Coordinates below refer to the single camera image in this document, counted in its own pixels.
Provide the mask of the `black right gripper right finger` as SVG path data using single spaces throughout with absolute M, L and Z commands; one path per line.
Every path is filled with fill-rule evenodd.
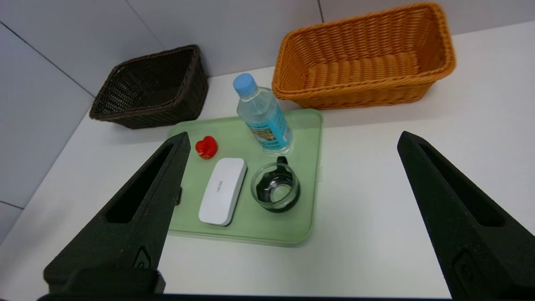
M 452 299 L 533 301 L 533 234 L 422 137 L 397 151 Z

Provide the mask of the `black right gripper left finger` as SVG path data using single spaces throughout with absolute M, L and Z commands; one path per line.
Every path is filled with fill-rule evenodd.
M 189 135 L 167 139 L 43 271 L 50 294 L 144 295 L 166 287 L 158 271 Z

